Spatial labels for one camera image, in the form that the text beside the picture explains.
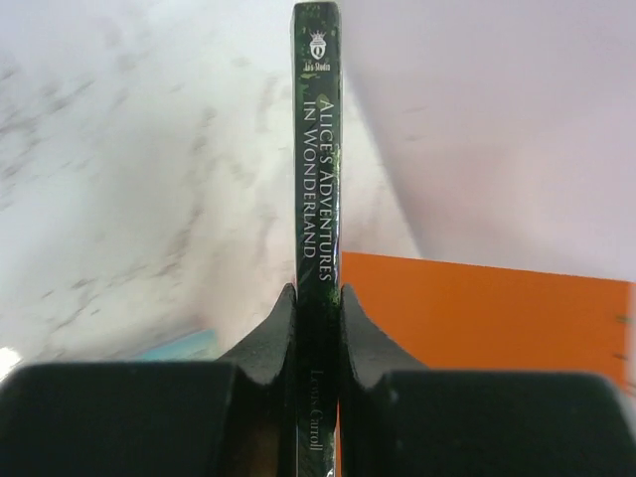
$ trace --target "book spine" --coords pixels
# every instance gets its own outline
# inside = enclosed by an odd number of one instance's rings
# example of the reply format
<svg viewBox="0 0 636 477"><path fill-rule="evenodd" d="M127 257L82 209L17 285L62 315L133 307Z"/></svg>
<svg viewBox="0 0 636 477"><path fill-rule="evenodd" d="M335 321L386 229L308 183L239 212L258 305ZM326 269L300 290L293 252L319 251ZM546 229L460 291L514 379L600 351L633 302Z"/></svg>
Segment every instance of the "book spine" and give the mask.
<svg viewBox="0 0 636 477"><path fill-rule="evenodd" d="M292 21L296 214L297 475L335 475L340 315L340 12L300 3Z"/></svg>

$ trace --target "publisher logo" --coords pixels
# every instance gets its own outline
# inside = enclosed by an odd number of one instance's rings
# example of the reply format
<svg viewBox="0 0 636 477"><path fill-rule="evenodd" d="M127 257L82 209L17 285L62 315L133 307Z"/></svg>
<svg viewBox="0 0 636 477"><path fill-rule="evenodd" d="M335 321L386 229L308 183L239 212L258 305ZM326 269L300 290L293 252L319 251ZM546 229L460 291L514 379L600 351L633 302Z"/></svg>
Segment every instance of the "publisher logo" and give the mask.
<svg viewBox="0 0 636 477"><path fill-rule="evenodd" d="M316 32L311 34L311 43L309 44L309 51L311 56L316 60L320 60L325 56L325 50L327 43L325 42L325 34L322 32Z"/></svg>

